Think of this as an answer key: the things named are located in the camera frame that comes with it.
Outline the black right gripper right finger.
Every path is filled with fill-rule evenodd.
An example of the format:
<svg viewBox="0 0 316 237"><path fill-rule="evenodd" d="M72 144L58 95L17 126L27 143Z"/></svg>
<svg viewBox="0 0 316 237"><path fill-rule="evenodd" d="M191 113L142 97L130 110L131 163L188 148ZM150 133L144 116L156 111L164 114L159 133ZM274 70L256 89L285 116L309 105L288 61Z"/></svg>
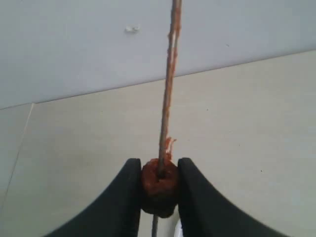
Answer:
<svg viewBox="0 0 316 237"><path fill-rule="evenodd" d="M178 160L178 210L185 237L277 237L226 199L205 178L190 158Z"/></svg>

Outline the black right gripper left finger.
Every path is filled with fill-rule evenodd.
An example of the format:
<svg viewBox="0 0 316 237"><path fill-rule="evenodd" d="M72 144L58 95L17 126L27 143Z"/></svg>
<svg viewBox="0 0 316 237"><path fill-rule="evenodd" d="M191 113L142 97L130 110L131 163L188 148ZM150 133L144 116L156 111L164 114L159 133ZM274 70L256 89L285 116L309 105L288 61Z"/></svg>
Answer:
<svg viewBox="0 0 316 237"><path fill-rule="evenodd" d="M102 194L48 237L136 237L141 212L141 161L126 161Z"/></svg>

